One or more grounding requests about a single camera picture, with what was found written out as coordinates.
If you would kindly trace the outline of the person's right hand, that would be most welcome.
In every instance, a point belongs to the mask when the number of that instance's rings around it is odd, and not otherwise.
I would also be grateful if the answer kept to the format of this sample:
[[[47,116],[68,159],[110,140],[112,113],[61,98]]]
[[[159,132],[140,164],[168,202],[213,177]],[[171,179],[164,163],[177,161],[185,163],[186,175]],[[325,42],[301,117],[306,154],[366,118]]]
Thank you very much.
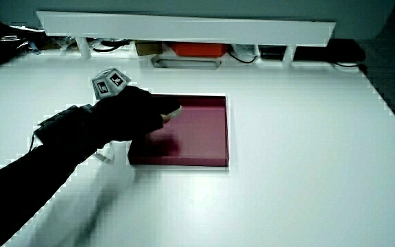
[[[97,103],[93,107],[94,130],[105,141],[131,141],[177,117],[182,106],[174,96],[156,96],[130,84],[116,68],[92,79]]]

